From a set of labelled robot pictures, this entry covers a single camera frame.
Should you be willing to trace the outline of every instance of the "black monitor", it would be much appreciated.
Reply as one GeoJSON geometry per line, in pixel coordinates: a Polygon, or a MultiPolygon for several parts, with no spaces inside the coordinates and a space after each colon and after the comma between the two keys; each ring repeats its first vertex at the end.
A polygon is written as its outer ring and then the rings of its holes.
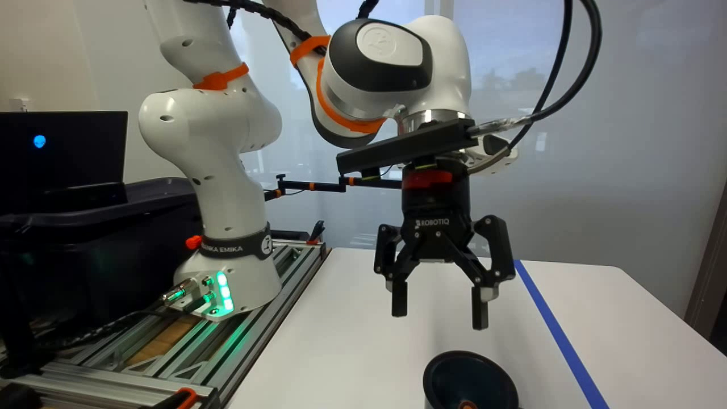
{"type": "Polygon", "coordinates": [[[0,113],[0,214],[120,201],[125,111],[0,113]]]}

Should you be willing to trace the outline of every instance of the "white wall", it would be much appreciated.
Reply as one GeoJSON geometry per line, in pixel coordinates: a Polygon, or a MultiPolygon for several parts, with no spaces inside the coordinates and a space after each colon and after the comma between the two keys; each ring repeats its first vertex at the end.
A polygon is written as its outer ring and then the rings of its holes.
{"type": "MultiPolygon", "coordinates": [[[[358,0],[317,5],[337,27],[358,0]]],[[[471,44],[475,117],[531,106],[554,55],[558,0],[437,5],[384,0],[374,16],[406,23],[425,6],[451,11],[471,44]]],[[[681,313],[727,179],[727,2],[599,6],[605,51],[593,80],[565,111],[531,130],[513,168],[473,181],[473,217],[507,219],[518,258],[619,267],[681,313]]],[[[5,0],[0,34],[0,105],[23,92],[41,110],[136,113],[146,93],[184,85],[157,55],[140,0],[5,0]]],[[[586,41],[580,14],[557,92],[577,73],[586,41]]],[[[246,156],[250,173],[266,185],[274,173],[333,179],[339,150],[310,128],[306,93],[270,25],[243,16],[237,44],[284,113],[281,138],[246,156]]],[[[140,143],[136,123],[128,160],[128,179],[174,173],[140,143]]],[[[392,192],[301,193],[267,209],[276,227],[325,219],[333,246],[373,246],[379,222],[399,222],[392,192]]]]}

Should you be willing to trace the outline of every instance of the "blue tape line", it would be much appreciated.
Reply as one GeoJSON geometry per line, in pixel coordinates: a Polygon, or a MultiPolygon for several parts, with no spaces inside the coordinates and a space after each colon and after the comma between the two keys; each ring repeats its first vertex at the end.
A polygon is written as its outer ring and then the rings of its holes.
{"type": "Polygon", "coordinates": [[[575,347],[571,345],[563,328],[558,325],[558,320],[554,318],[554,313],[549,311],[544,298],[541,296],[539,286],[531,281],[526,268],[523,267],[523,262],[516,262],[516,271],[519,273],[519,279],[529,294],[529,298],[535,303],[554,344],[558,345],[565,364],[571,367],[573,377],[577,380],[577,384],[581,387],[588,404],[593,409],[609,409],[605,395],[597,392],[593,377],[588,376],[584,361],[577,358],[575,347]]]}

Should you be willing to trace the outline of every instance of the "white table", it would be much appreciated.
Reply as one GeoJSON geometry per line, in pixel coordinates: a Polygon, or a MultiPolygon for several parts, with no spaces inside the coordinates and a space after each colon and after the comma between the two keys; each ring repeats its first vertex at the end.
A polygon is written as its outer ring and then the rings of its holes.
{"type": "Polygon", "coordinates": [[[490,328],[473,331],[471,284],[457,267],[418,267],[408,317],[390,318],[373,253],[333,251],[230,406],[422,409],[422,371],[448,350],[500,364],[524,409],[727,406],[727,359],[622,271],[523,267],[490,305],[490,328]]]}

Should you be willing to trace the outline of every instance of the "blue light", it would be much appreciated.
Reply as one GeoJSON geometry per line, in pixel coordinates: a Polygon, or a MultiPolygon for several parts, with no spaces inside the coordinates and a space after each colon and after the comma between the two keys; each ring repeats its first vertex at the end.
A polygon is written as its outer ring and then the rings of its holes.
{"type": "Polygon", "coordinates": [[[36,136],[32,138],[32,146],[33,146],[36,150],[43,150],[43,148],[48,146],[46,135],[36,135],[36,136]]]}

